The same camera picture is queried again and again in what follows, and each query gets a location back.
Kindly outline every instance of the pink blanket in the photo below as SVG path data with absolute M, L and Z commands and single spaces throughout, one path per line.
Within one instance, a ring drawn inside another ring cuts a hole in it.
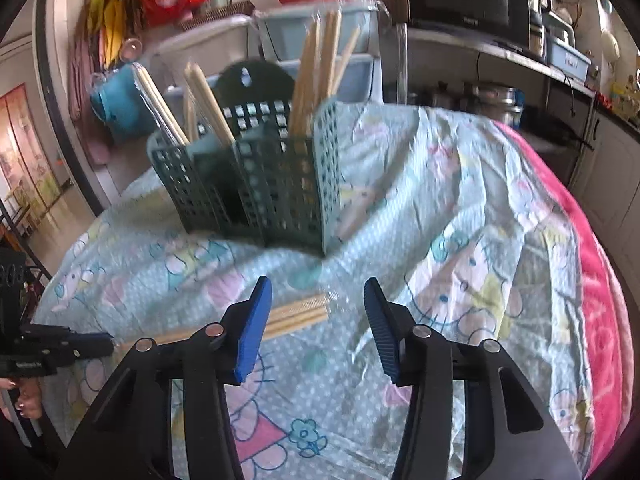
M 629 421 L 634 355 L 625 300 L 609 259 L 574 197 L 519 134 L 504 124 L 498 124 L 498 127 L 527 156 L 548 193 L 571 220 L 580 240 L 582 311 L 586 322 L 595 419 L 590 474 L 606 458 Z

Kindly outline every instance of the teal plastic container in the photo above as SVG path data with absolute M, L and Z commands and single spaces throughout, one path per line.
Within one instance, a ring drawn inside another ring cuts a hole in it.
M 213 134 L 167 146 L 156 132 L 147 153 L 187 232 L 326 254 L 340 211 L 334 100 L 318 108 L 306 139 L 267 121 L 224 149 Z

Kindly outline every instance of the cabinet handle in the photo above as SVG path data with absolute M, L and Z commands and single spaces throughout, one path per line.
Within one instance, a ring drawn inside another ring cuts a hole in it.
M 593 129 L 593 140 L 596 140 L 596 134 L 598 133 L 599 126 L 600 126 L 600 119 L 596 121 L 596 127 Z

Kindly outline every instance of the blue gripper pad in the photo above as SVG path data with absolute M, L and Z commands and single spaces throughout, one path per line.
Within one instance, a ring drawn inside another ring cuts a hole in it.
M 243 303 L 246 304 L 248 314 L 244 330 L 238 337 L 238 358 L 234 369 L 234 375 L 240 383 L 254 369 L 258 356 L 264 327 L 271 311 L 271 281 L 266 276 L 261 276 L 251 297 Z
M 364 284 L 364 310 L 378 348 L 382 369 L 395 383 L 400 377 L 399 339 L 391 325 L 393 314 L 376 278 L 369 278 Z

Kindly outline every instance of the floral door curtain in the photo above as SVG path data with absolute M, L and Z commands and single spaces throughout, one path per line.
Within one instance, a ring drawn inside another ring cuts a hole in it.
M 33 127 L 23 84 L 0 98 L 0 169 L 20 206 L 31 205 L 36 218 L 60 196 Z

